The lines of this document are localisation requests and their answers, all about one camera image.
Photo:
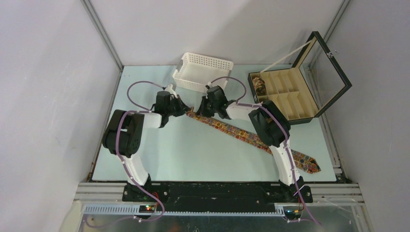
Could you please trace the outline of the colourful patterned tie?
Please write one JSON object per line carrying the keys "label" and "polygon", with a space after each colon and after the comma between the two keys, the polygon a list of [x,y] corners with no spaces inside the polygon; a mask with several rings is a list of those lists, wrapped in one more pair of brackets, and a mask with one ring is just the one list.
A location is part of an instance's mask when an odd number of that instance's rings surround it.
{"label": "colourful patterned tie", "polygon": [[[266,144],[264,144],[259,138],[259,136],[255,133],[243,130],[241,128],[235,127],[231,124],[222,122],[212,117],[205,117],[205,116],[197,115],[193,111],[193,108],[191,108],[188,112],[186,112],[186,115],[192,119],[195,119],[199,122],[207,124],[213,127],[214,129],[217,129],[227,135],[230,135],[242,142],[245,142],[256,148],[259,148],[271,155],[273,154],[270,148]],[[301,152],[295,151],[293,149],[291,149],[291,153],[295,161],[296,168],[302,170],[303,172],[309,173],[309,174],[315,174],[321,171],[321,168],[319,167],[317,161],[314,158],[308,155],[305,155]]]}

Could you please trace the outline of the white perforated plastic basket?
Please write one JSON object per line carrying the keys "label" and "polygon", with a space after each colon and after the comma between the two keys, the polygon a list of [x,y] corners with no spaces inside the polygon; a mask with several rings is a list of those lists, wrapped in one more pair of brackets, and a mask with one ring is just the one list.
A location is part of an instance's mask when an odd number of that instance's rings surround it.
{"label": "white perforated plastic basket", "polygon": [[218,78],[213,85],[225,88],[234,63],[228,60],[214,58],[195,53],[186,52],[178,63],[172,78],[176,86],[206,92],[206,85]]}

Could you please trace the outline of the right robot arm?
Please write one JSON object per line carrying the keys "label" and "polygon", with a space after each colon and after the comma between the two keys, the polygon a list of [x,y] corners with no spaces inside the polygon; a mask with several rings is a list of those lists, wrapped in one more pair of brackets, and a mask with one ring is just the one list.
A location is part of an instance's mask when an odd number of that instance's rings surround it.
{"label": "right robot arm", "polygon": [[285,186],[281,189],[282,198],[294,202],[301,195],[298,183],[300,174],[290,149],[290,123],[275,103],[265,100],[262,103],[246,104],[237,100],[227,100],[220,86],[206,87],[198,114],[212,117],[215,114],[227,120],[245,120],[252,123],[262,143],[271,150],[279,172],[279,181]]}

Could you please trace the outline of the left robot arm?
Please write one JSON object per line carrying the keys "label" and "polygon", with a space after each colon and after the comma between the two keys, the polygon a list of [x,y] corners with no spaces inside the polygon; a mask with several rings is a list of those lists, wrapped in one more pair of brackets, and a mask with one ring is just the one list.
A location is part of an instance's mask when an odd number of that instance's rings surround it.
{"label": "left robot arm", "polygon": [[128,182],[136,186],[134,195],[139,200],[148,201],[153,195],[153,188],[146,184],[149,174],[137,154],[142,143],[143,130],[163,128],[169,117],[182,116],[189,110],[179,95],[164,90],[157,93],[151,110],[113,112],[104,131],[102,145],[119,158],[128,176]]}

